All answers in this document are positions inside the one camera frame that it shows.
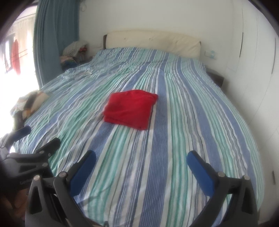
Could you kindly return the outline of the person's left hand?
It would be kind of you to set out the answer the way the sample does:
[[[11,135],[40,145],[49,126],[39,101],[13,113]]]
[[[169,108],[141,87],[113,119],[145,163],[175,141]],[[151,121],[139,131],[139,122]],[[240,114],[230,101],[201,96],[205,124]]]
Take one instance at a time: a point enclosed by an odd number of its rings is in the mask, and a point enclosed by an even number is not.
[[[8,199],[1,193],[1,205],[12,215],[13,218],[19,218],[25,221],[25,211],[27,208],[28,190],[18,191],[14,198]]]

